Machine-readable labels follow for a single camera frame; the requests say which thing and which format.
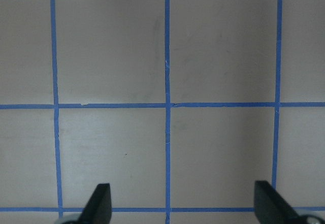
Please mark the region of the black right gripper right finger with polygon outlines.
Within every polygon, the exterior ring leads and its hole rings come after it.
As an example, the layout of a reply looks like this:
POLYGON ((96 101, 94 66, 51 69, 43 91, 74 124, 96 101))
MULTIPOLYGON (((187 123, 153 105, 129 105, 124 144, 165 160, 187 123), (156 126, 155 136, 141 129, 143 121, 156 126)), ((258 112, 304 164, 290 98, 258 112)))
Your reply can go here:
POLYGON ((262 224, 302 223, 297 212, 265 180, 254 183, 254 214, 262 224))

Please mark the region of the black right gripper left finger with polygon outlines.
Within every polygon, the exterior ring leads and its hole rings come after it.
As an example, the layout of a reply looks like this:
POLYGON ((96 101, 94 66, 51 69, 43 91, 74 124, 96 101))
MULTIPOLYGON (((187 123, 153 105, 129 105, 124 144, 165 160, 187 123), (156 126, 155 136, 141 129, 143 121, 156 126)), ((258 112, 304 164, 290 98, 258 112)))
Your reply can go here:
POLYGON ((112 200, 110 184, 98 184, 77 219, 77 223, 109 224, 111 217, 112 200))

